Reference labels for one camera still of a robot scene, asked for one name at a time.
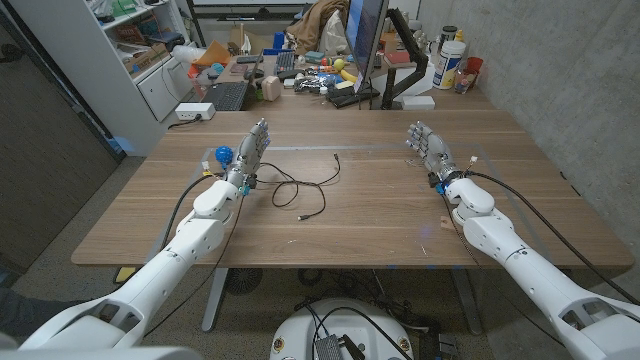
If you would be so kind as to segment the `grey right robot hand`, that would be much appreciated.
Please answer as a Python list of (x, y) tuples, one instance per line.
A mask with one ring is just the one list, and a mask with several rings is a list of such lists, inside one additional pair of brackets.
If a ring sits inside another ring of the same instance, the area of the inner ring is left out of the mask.
[(445, 189), (458, 179), (462, 171), (455, 164), (449, 146), (431, 128), (418, 121), (407, 130), (407, 144), (414, 149), (428, 170), (429, 185)]

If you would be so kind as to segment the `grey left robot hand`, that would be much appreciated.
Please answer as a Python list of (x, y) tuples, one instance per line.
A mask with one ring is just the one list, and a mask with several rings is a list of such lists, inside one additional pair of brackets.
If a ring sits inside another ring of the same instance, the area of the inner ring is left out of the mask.
[(236, 187), (248, 186), (250, 189), (254, 189), (257, 184), (256, 172), (260, 166), (262, 155), (270, 142), (268, 123), (262, 118), (251, 128), (237, 147), (226, 170), (225, 180)]

